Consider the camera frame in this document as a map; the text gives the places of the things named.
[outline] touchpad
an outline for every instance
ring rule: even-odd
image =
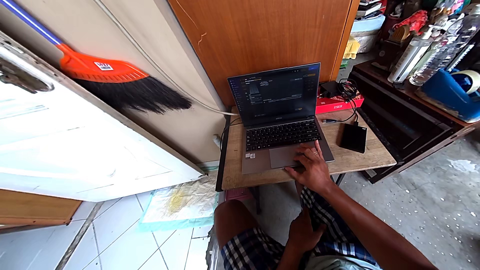
[[[272,166],[272,169],[301,165],[300,162],[293,160],[297,155],[295,149],[298,147],[298,145],[292,145],[290,147],[270,149],[270,166]]]

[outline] hand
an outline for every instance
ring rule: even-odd
[[[330,179],[330,173],[328,172],[318,140],[315,141],[315,147],[312,148],[306,144],[300,144],[297,152],[303,155],[295,156],[293,159],[300,161],[305,166],[305,171],[300,173],[293,168],[286,167],[285,170],[291,177],[320,195],[324,195],[336,187],[335,183]]]
[[[287,246],[299,254],[312,250],[324,233],[326,225],[322,224],[316,231],[312,228],[308,208],[304,207],[299,216],[290,224]]]

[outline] broom handle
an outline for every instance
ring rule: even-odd
[[[55,46],[63,44],[63,41],[50,32],[46,27],[44,27],[39,21],[34,17],[30,16],[27,11],[21,8],[12,0],[0,0],[7,9],[9,9],[13,14],[17,15],[22,21],[27,23],[33,29],[35,29],[39,34],[41,34],[48,41],[53,43]]]

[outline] laptop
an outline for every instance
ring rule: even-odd
[[[318,139],[326,162],[332,152],[315,117],[320,63],[228,78],[245,127],[242,174],[299,166],[300,143]]]

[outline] plaid shorts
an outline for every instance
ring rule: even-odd
[[[308,258],[324,255],[346,256],[364,260],[378,267],[340,215],[316,192],[304,187],[300,195],[301,206],[310,210],[313,229],[326,224],[322,238],[305,254],[300,269]],[[260,228],[247,229],[233,237],[221,250],[225,270],[276,269],[285,247]]]

